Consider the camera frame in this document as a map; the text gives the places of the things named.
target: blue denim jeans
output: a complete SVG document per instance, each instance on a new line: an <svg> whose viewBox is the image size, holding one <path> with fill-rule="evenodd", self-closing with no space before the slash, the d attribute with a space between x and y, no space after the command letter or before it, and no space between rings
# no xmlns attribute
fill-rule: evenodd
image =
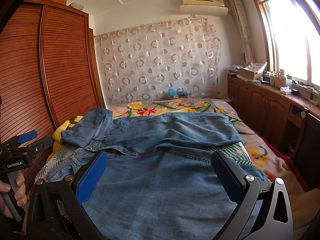
<svg viewBox="0 0 320 240"><path fill-rule="evenodd" d="M74 174L95 151L105 149L108 166L82 205L105 237L212 239L236 203L229 200L211 167L212 152L198 148L241 141L229 120L193 113L117 120L111 116L107 110L94 109L62 133L62 143L79 148L51 169L48 180ZM268 180L253 165L239 166L244 174ZM242 236L250 232L260 205Z"/></svg>

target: metal bolt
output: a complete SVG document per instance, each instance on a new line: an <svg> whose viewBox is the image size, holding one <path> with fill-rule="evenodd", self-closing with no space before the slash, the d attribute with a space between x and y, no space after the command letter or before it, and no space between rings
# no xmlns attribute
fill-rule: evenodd
<svg viewBox="0 0 320 240"><path fill-rule="evenodd" d="M41 185L43 183L43 179L38 179L37 181L36 181L36 184L37 185Z"/></svg>
<svg viewBox="0 0 320 240"><path fill-rule="evenodd" d="M281 178L276 178L276 182L278 183L278 184L283 184L284 182L283 182L283 179L281 179Z"/></svg>
<svg viewBox="0 0 320 240"><path fill-rule="evenodd" d="M65 181L71 181L73 179L73 176L71 174L64 177Z"/></svg>
<svg viewBox="0 0 320 240"><path fill-rule="evenodd" d="M245 178L246 178L248 181L254 181L254 176L252 176L252 175L247 175L247 176L245 176Z"/></svg>

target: louvered door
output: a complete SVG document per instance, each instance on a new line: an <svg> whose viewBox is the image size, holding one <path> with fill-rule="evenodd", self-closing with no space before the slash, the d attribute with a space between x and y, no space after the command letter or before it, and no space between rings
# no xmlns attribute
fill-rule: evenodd
<svg viewBox="0 0 320 240"><path fill-rule="evenodd" d="M92 82L87 17L48 6L43 24L43 69L57 123L98 106Z"/></svg>
<svg viewBox="0 0 320 240"><path fill-rule="evenodd" d="M0 136L8 138L36 130L38 139L54 132L41 86L38 63L38 32L41 6L20 6L0 35ZM23 171L26 188L45 164L50 151L33 160Z"/></svg>

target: curtain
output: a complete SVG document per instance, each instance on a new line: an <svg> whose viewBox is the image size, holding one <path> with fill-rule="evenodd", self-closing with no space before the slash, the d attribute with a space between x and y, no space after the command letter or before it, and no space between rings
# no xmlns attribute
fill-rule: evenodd
<svg viewBox="0 0 320 240"><path fill-rule="evenodd" d="M229 2L231 4L231 8L241 34L242 45L244 49L244 60L246 65L249 65L251 61L254 61L254 56L250 42L250 32L247 16L245 15L241 0L229 0Z"/></svg>
<svg viewBox="0 0 320 240"><path fill-rule="evenodd" d="M105 98L111 104L166 100L169 88L218 94L220 39L207 18L126 28L95 37Z"/></svg>

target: wardrobe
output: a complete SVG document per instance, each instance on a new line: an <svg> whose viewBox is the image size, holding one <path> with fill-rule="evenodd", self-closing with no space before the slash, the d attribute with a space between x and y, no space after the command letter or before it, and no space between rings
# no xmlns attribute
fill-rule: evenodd
<svg viewBox="0 0 320 240"><path fill-rule="evenodd" d="M49 0L25 0L0 35L0 136L39 138L74 115L105 107L88 14ZM23 171L27 192L51 150Z"/></svg>

